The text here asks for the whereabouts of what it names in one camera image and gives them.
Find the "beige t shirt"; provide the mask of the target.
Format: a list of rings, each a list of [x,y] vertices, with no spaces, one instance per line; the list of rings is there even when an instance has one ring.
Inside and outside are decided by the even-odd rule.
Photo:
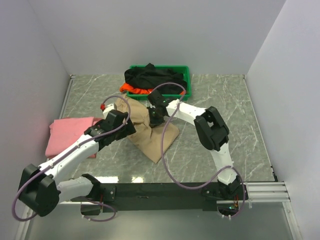
[[[130,108],[130,119],[136,132],[127,137],[146,157],[155,164],[162,158],[161,139],[164,125],[150,127],[149,112],[145,105],[139,101],[128,97],[126,94],[121,95],[115,105],[118,111],[127,112]]]

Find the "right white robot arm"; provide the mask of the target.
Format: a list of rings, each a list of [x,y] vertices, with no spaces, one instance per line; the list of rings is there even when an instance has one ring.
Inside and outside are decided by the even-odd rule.
[[[218,196],[222,200],[233,199],[241,186],[240,175],[233,170],[233,161],[229,150],[230,130],[216,107],[196,107],[180,99],[165,98],[158,90],[147,97],[151,127],[176,117],[195,126],[202,146],[209,150],[217,169]]]

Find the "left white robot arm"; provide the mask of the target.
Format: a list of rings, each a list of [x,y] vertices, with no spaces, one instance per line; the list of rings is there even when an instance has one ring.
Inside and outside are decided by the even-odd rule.
[[[104,119],[87,128],[56,157],[39,166],[30,164],[25,167],[14,202],[21,201],[44,217],[67,200],[82,197],[89,202],[99,201],[104,191],[95,177],[83,174],[67,181],[64,177],[88,157],[135,132],[129,111],[110,110]]]

